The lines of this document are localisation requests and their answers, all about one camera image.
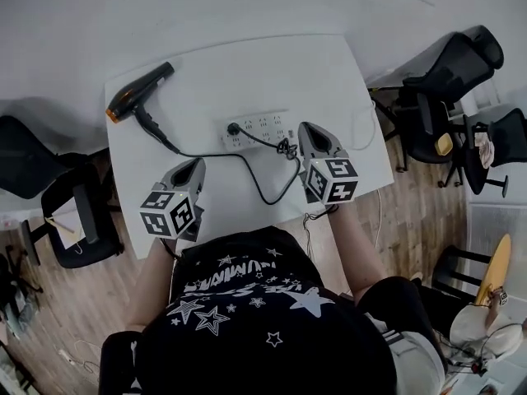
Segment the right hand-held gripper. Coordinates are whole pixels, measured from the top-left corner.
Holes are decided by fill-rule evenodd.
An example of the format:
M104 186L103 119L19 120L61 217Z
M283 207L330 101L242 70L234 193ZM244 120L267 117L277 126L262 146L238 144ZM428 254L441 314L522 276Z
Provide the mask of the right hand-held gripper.
M300 177L306 201L325 206L351 202L358 174L340 141L310 122L301 122L297 135L305 168Z

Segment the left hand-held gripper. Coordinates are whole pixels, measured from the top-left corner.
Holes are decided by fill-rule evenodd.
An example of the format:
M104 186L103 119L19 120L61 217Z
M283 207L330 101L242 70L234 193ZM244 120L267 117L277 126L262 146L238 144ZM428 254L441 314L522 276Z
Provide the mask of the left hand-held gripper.
M204 210L197 205L203 190L206 164L192 158L165 173L139 208L149 235L196 242Z

